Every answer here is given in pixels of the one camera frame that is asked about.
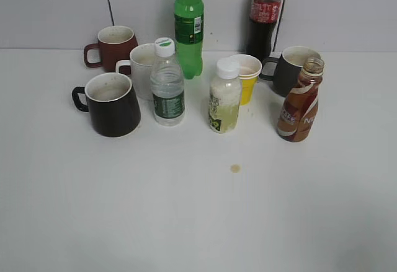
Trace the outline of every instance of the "white wall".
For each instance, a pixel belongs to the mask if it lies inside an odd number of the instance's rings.
[[[107,0],[0,0],[1,48],[82,48],[110,25]],[[397,51],[396,0],[287,0],[277,49]],[[173,36],[174,0],[110,0],[140,43]],[[249,0],[204,0],[205,50],[242,50]]]
[[[278,50],[397,51],[397,0],[287,0]]]
[[[82,48],[111,24],[107,0],[0,0],[0,48]]]

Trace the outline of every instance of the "cola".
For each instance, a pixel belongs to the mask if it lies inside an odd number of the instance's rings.
[[[281,0],[251,0],[246,53],[259,60],[270,55]]]

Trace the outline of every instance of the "brown bottle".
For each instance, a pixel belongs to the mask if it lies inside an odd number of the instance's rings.
[[[323,80],[324,61],[310,57],[281,110],[277,131],[281,138],[300,142],[309,135],[318,109],[318,86]]]

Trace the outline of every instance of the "bottle label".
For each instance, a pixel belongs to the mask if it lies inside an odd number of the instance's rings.
[[[184,92],[176,97],[165,99],[153,94],[154,112],[157,116],[165,119],[173,119],[181,116],[185,111]]]
[[[183,18],[175,15],[175,37],[178,43],[197,44],[203,40],[204,15],[196,18]]]
[[[222,120],[214,118],[219,108],[219,102],[219,98],[214,97],[213,94],[210,94],[210,108],[208,110],[208,117],[210,126],[217,131],[221,131],[222,125]]]
[[[287,137],[290,141],[301,141],[307,137],[318,109],[317,90],[308,95],[313,91],[313,87],[315,86],[311,83],[308,86],[296,86],[291,90],[290,95],[296,96],[293,98],[289,95],[284,103],[277,126],[279,135]],[[295,107],[293,101],[301,107]]]
[[[279,18],[281,2],[252,0],[250,18],[259,23],[274,23]]]

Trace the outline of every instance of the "drink stain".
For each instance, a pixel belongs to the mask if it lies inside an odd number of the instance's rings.
[[[232,165],[230,167],[230,170],[231,170],[232,173],[240,173],[241,167],[239,165]]]

